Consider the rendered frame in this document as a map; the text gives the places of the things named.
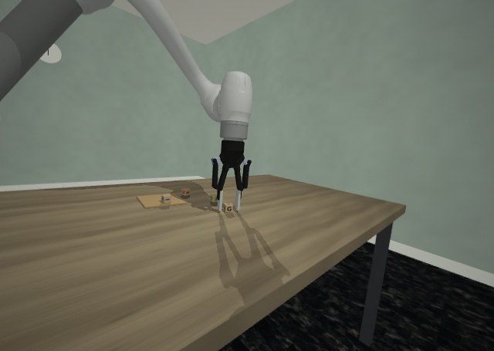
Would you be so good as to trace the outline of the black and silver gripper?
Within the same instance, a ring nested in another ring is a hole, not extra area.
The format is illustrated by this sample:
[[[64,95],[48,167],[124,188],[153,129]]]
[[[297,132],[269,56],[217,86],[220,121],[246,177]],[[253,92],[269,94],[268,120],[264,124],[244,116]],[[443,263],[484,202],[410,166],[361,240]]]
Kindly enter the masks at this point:
[[[248,187],[249,179],[249,167],[251,160],[247,160],[244,157],[244,141],[234,140],[222,140],[222,148],[219,157],[212,158],[212,187],[217,190],[218,206],[217,209],[222,210],[222,195],[223,186],[228,173],[229,168],[234,168],[235,181],[236,181],[236,193],[235,193],[235,208],[239,210],[240,199],[242,198],[242,191]],[[231,152],[234,151],[234,152]],[[223,163],[222,173],[218,182],[218,164],[219,161]],[[243,174],[241,179],[240,164],[243,162]]]

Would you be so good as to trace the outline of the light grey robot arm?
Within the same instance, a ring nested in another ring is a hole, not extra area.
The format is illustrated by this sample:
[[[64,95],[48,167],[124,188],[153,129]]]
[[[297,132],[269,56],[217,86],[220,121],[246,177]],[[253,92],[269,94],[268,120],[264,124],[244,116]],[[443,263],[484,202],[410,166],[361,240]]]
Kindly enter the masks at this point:
[[[0,21],[0,101],[81,14],[92,14],[113,2],[22,0],[14,7]],[[128,2],[144,17],[196,89],[208,116],[221,124],[220,137],[246,140],[252,112],[250,76],[234,71],[226,73],[222,85],[211,83],[198,68],[160,0]]]

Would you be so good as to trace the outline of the tan flat mat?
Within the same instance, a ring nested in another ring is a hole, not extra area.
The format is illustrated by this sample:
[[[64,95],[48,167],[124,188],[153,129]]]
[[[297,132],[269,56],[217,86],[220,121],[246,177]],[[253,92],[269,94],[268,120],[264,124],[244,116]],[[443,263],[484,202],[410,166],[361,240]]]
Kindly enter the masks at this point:
[[[169,206],[176,204],[187,204],[186,201],[179,198],[179,196],[177,196],[176,194],[169,194],[171,195],[171,203],[163,203],[161,202],[161,195],[162,194],[137,196],[137,199],[140,201],[140,203],[142,203],[142,205],[145,208],[155,208],[155,207],[162,207],[162,206]]]

